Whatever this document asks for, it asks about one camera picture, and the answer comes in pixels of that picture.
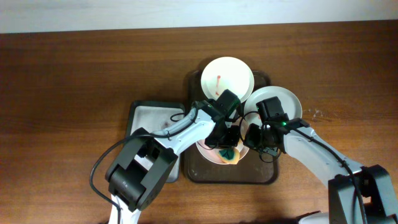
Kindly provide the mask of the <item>white plate with smeared stain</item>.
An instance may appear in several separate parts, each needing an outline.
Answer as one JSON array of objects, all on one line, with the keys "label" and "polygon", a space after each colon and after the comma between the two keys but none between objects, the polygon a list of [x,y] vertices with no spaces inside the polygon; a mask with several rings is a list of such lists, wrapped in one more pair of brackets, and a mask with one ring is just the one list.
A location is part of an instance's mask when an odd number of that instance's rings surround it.
[{"label": "white plate with smeared stain", "polygon": [[233,149],[234,155],[232,159],[223,157],[219,153],[220,149],[211,149],[205,145],[204,139],[196,142],[196,147],[205,159],[219,165],[236,165],[249,152],[249,148],[243,144],[242,140],[239,140],[238,145]]}]

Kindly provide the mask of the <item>white plate with red stain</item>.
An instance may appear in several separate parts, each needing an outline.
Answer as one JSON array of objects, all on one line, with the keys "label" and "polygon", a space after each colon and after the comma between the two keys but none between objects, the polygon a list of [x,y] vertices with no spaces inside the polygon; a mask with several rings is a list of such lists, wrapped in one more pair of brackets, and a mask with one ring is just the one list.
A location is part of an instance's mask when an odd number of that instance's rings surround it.
[{"label": "white plate with red stain", "polygon": [[254,75],[249,66],[238,58],[216,58],[202,71],[201,89],[207,98],[214,100],[229,90],[243,103],[254,89]]}]

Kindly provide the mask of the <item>pale grey-green plate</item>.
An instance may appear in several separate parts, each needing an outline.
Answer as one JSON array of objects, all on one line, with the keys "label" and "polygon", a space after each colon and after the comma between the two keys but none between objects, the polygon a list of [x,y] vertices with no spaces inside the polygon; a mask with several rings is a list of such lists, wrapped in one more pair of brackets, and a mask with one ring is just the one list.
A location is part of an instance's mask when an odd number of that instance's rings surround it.
[{"label": "pale grey-green plate", "polygon": [[260,116],[257,113],[256,103],[272,97],[278,97],[281,102],[282,109],[288,114],[289,119],[302,118],[302,105],[299,99],[288,89],[279,86],[265,86],[254,91],[245,101],[244,114],[247,124],[261,125]]}]

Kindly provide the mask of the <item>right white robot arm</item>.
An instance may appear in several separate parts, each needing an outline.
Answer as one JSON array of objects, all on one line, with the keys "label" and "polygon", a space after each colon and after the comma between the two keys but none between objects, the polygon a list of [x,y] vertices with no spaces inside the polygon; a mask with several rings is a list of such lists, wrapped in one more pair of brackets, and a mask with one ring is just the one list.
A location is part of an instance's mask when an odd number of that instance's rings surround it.
[{"label": "right white robot arm", "polygon": [[397,197],[388,171],[346,157],[304,120],[252,123],[244,143],[260,153],[278,149],[293,157],[328,189],[328,211],[308,213],[297,223],[397,223]]}]

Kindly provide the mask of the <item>green and yellow sponge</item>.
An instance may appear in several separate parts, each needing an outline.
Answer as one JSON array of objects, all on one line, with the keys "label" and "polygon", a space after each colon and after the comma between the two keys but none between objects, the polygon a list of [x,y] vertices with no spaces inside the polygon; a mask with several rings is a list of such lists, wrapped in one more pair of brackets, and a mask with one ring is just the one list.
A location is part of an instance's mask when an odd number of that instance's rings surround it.
[{"label": "green and yellow sponge", "polygon": [[236,165],[240,160],[240,153],[235,147],[219,150],[217,155],[226,164]]}]

